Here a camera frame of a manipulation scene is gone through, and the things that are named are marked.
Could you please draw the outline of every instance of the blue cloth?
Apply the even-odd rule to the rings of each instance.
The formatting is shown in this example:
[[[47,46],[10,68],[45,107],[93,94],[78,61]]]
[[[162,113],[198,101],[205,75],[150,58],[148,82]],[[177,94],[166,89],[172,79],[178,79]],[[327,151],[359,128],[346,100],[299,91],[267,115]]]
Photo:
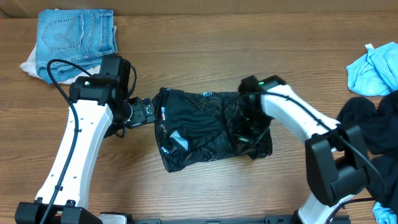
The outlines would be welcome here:
[[[398,89],[398,45],[394,42],[374,49],[346,67],[348,88],[364,96],[386,96]]]
[[[374,205],[373,214],[379,224],[397,224],[397,215],[390,208],[383,208],[379,202]]]
[[[113,11],[105,9],[46,9],[39,14],[36,41],[37,74],[47,83],[51,83],[47,73],[51,59],[68,60],[89,69],[101,65],[104,55],[118,52]],[[51,68],[56,81],[68,80],[81,72],[59,62]]]

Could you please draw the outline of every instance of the black cloth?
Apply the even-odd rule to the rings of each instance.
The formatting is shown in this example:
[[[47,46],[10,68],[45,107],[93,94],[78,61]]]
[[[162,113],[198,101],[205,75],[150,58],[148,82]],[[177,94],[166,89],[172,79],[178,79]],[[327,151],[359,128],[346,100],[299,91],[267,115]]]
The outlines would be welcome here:
[[[369,150],[373,154],[382,154],[371,161],[388,189],[379,202],[398,214],[398,90],[385,96],[377,110],[364,97],[352,98],[344,105],[337,120],[359,125]],[[376,197],[381,193],[381,185],[372,183],[368,190]]]
[[[269,128],[254,147],[237,146],[234,134],[246,120],[246,105],[239,93],[196,94],[161,88],[152,103],[156,140],[169,172],[196,162],[244,154],[257,159],[272,153]]]

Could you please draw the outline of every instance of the cable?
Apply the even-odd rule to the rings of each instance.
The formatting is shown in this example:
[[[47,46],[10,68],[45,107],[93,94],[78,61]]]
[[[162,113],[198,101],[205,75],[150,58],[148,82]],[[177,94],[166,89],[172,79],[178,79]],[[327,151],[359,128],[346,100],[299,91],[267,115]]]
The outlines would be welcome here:
[[[137,70],[131,64],[130,64],[130,67],[131,67],[132,71],[134,72],[134,82],[132,83],[132,86],[131,86],[131,89],[130,89],[129,93],[127,94],[126,100],[130,99],[130,96],[132,95],[132,93],[136,89],[136,82],[137,82]]]
[[[301,109],[303,109],[310,117],[312,117],[315,121],[318,122],[319,125],[321,125],[322,127],[324,127],[326,130],[331,131],[331,128],[329,128],[322,120],[318,119],[313,113],[311,113],[311,111],[309,111],[306,107],[304,107],[301,103],[299,103],[298,101],[296,101],[295,99],[286,96],[286,95],[282,95],[279,93],[271,93],[268,91],[263,91],[263,92],[256,92],[256,93],[247,93],[244,95],[241,95],[241,97],[247,97],[247,96],[251,96],[251,95],[271,95],[271,96],[278,96],[281,98],[285,98],[286,100],[290,100],[291,102],[295,103],[297,106],[299,106]],[[343,137],[338,136],[338,140],[343,143],[349,150],[351,150],[353,153],[357,154],[365,163],[367,166],[369,166],[377,175],[377,177],[380,179],[381,181],[381,185],[382,185],[382,192],[377,196],[377,197],[368,197],[368,198],[358,198],[358,199],[352,199],[349,201],[345,201],[342,202],[341,204],[339,204],[334,211],[329,215],[329,217],[326,219],[326,224],[330,223],[330,220],[333,218],[333,216],[336,215],[337,211],[339,209],[341,209],[342,207],[344,207],[345,205],[349,204],[349,203],[356,203],[356,202],[369,202],[369,201],[373,201],[373,200],[378,200],[380,198],[382,198],[386,191],[387,191],[387,187],[386,187],[386,183],[384,182],[384,179],[382,178],[381,174],[379,173],[379,171],[373,166],[373,164],[370,163],[370,161],[365,158],[354,146],[352,146],[348,141],[346,141]]]
[[[50,77],[51,81],[54,83],[55,87],[57,87],[58,91],[62,94],[62,96],[64,97],[64,99],[65,99],[65,100],[67,101],[67,103],[69,104],[70,109],[72,110],[73,117],[74,117],[74,119],[75,119],[75,133],[73,134],[73,140],[72,140],[72,144],[71,144],[71,146],[70,146],[70,150],[69,150],[69,154],[68,154],[67,160],[65,161],[65,165],[63,165],[63,168],[62,168],[62,171],[61,171],[61,174],[60,174],[60,178],[58,179],[57,185],[55,186],[54,193],[53,193],[52,196],[51,196],[50,202],[49,202],[49,204],[47,205],[47,209],[46,209],[45,212],[44,212],[44,215],[43,215],[43,217],[42,217],[42,219],[41,219],[41,221],[40,221],[40,224],[44,224],[44,223],[45,223],[45,221],[46,221],[46,219],[47,219],[47,217],[48,217],[48,215],[49,215],[49,213],[50,213],[51,207],[53,206],[54,201],[55,201],[55,199],[57,198],[57,194],[58,194],[58,192],[60,191],[60,189],[62,188],[62,187],[61,187],[62,181],[63,181],[63,178],[65,177],[66,172],[67,172],[67,169],[68,169],[70,160],[72,159],[72,155],[73,155],[73,152],[74,152],[74,150],[75,150],[75,146],[76,146],[76,142],[77,142],[77,135],[78,135],[78,133],[80,132],[80,130],[79,130],[79,119],[78,119],[78,116],[77,116],[76,109],[75,109],[75,107],[74,107],[72,101],[70,101],[70,99],[69,99],[69,97],[67,96],[67,94],[61,89],[60,85],[57,83],[57,81],[54,79],[54,76],[52,75],[52,72],[51,72],[51,64],[53,64],[54,62],[63,62],[63,63],[66,63],[66,64],[68,64],[68,65],[71,65],[71,66],[75,67],[75,68],[78,68],[78,69],[81,70],[82,72],[86,73],[88,76],[91,76],[90,73],[88,73],[86,70],[84,70],[84,69],[81,68],[80,66],[75,65],[74,63],[68,62],[68,61],[66,61],[66,60],[53,59],[53,60],[49,61],[48,64],[47,64],[47,72],[49,73],[49,77]]]

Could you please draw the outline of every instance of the folded clothes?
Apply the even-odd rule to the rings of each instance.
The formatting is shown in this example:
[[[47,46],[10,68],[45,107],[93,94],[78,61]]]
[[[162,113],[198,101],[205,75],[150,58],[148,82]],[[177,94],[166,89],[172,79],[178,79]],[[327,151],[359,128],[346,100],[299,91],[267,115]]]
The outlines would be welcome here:
[[[386,182],[386,195],[378,202],[398,213],[398,91],[384,97],[379,108],[364,97],[350,99],[340,111],[337,120],[355,123],[361,128],[364,140],[373,154],[383,154],[371,162]],[[380,182],[367,188],[376,197],[381,193]]]
[[[394,42],[368,53],[347,66],[348,88],[364,96],[386,96],[398,89],[398,45]]]
[[[37,70],[36,70],[36,45],[33,48],[33,51],[30,53],[29,57],[27,58],[26,62],[22,63],[19,67],[24,72],[27,72],[28,75],[35,77],[35,78],[42,79],[39,77],[39,75],[37,74]],[[101,69],[101,66],[97,65],[93,68],[88,69],[87,72],[90,74],[97,74],[98,72],[100,72],[100,69]],[[70,78],[65,81],[60,81],[58,83],[70,85],[70,84],[74,83],[76,81],[76,79],[80,76],[87,76],[87,74],[84,72],[81,72],[73,78]]]
[[[373,207],[373,214],[378,224],[397,224],[397,215],[389,208],[384,208],[379,202]]]
[[[196,162],[239,155],[252,159],[272,153],[269,127],[256,136],[254,147],[240,147],[234,133],[246,121],[246,105],[239,93],[202,94],[161,88],[152,100],[155,135],[167,171],[175,172]]]
[[[118,51],[113,11],[106,9],[50,10],[39,14],[36,69],[47,83],[47,63],[54,58],[73,62],[84,69],[101,65],[102,58]],[[56,81],[65,81],[81,71],[55,62],[51,66]]]

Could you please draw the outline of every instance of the wooden table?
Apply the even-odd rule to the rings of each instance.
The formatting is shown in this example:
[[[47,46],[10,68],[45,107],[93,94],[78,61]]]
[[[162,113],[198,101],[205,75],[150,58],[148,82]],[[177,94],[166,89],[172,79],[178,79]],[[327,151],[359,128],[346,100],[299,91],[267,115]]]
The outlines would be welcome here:
[[[366,52],[365,44],[378,47],[398,35],[396,12],[132,16],[116,17],[115,24],[119,55],[138,71],[136,96],[152,98],[162,86],[236,91],[250,75],[279,75],[332,118],[356,96],[347,89],[345,66]],[[33,202],[67,120],[56,88],[19,68],[35,45],[36,27],[36,19],[0,20],[0,223],[14,222],[19,202]],[[271,131],[270,157],[198,163],[172,174],[163,167],[153,125],[107,138],[89,210],[164,220],[291,214],[310,193],[304,147],[277,121]],[[374,223],[373,205],[349,205],[340,214]]]

